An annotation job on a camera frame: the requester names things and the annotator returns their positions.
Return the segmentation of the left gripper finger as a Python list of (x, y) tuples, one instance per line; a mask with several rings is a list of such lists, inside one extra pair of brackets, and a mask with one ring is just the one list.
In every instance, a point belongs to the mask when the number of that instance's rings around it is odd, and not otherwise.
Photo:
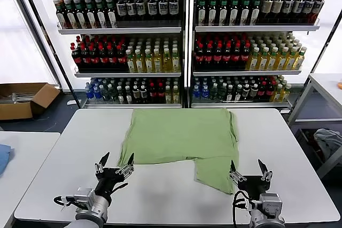
[(131, 154), (128, 163), (115, 173), (123, 177), (129, 177), (134, 171), (134, 153)]
[(107, 152), (104, 156), (101, 157), (100, 161), (98, 163), (95, 163), (95, 174), (98, 175), (107, 175), (108, 169), (105, 167), (108, 157), (110, 155), (110, 152)]

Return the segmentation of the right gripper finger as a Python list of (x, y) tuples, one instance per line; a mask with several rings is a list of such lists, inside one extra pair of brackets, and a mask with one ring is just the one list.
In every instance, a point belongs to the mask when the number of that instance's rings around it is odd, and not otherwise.
[(242, 174), (240, 174), (236, 170), (233, 160), (231, 160), (231, 164), (230, 164), (229, 177), (231, 178), (231, 180), (233, 181), (235, 185), (238, 185), (239, 183), (246, 181), (246, 177), (244, 177)]
[(260, 159), (258, 159), (258, 164), (262, 172), (261, 180), (269, 182), (273, 177), (273, 172), (268, 170), (267, 166)]

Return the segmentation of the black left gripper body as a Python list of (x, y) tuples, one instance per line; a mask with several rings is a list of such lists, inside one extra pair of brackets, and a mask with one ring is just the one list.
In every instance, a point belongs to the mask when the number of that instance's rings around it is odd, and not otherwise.
[(102, 196), (106, 199), (111, 199), (111, 195), (117, 190), (128, 185), (125, 183), (127, 177), (116, 174), (115, 172), (120, 168), (107, 168), (107, 175), (96, 175), (98, 184), (95, 188), (95, 195)]

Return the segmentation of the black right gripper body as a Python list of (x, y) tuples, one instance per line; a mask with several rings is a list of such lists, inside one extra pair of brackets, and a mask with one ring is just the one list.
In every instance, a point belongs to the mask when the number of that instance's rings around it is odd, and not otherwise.
[(245, 191), (252, 200), (259, 200), (262, 193), (266, 193), (270, 188), (270, 181), (262, 180), (262, 176), (245, 176), (237, 187)]

